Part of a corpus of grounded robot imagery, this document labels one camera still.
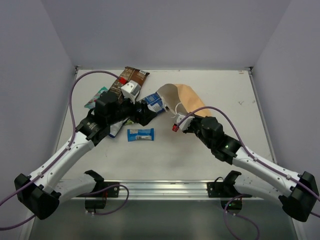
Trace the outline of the blue kettle chips bag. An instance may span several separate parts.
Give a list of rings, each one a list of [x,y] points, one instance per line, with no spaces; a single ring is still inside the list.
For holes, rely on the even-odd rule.
[[[147,103],[147,107],[157,114],[161,114],[165,111],[162,99],[157,92],[152,93],[141,100],[145,101]]]

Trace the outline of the green snack packet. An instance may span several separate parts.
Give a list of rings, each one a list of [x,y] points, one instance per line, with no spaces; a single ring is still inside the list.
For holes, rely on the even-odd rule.
[[[134,124],[134,122],[130,119],[128,119],[126,122],[125,122],[125,125],[132,125]]]

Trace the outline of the dark blue snack packet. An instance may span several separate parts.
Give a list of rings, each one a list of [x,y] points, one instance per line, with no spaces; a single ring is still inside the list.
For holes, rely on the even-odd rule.
[[[108,134],[109,137],[111,138],[115,138],[116,135],[118,134],[118,132],[121,130],[121,128],[125,125],[125,123],[128,121],[129,119],[126,118],[125,120],[119,121],[113,125],[110,126],[110,133]]]

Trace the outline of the brown paper bag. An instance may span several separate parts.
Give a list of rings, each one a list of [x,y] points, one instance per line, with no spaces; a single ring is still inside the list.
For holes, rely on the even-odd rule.
[[[156,93],[171,119],[174,119],[176,114],[187,115],[205,106],[197,93],[186,84],[167,83],[161,86]]]

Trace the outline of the black snack bag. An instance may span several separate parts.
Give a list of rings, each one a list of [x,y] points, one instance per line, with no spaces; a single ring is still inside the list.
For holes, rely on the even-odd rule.
[[[130,81],[134,81],[138,85],[140,85],[140,87],[142,87],[149,74],[150,74],[149,72],[146,72],[134,67],[126,66],[123,72],[119,75],[120,80],[117,78],[113,82],[113,84],[111,85],[108,91],[114,92],[118,97],[117,98],[118,102],[122,103],[125,97],[121,92],[121,87]]]

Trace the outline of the teal snack packet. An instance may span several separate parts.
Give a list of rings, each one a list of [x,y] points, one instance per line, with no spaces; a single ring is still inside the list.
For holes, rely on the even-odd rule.
[[[102,87],[85,105],[87,109],[93,109],[96,106],[97,99],[101,96],[102,93],[107,92],[108,89],[104,86]]]

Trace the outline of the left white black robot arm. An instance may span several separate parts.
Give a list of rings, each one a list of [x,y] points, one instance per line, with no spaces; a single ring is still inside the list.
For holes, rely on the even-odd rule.
[[[126,119],[146,126],[157,116],[144,100],[118,101],[114,92],[103,92],[79,123],[71,138],[47,162],[29,175],[14,180],[18,200],[40,220],[52,215],[64,193],[56,187],[66,172],[110,134],[111,126]]]

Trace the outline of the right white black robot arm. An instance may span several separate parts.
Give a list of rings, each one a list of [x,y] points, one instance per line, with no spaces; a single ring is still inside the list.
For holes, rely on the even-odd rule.
[[[287,215],[300,222],[306,222],[313,214],[320,193],[311,173],[298,173],[259,156],[240,137],[227,135],[215,117],[181,116],[176,122],[183,133],[195,134],[217,160],[258,178],[246,180],[239,172],[229,173],[222,185],[227,196],[239,193],[279,203]]]

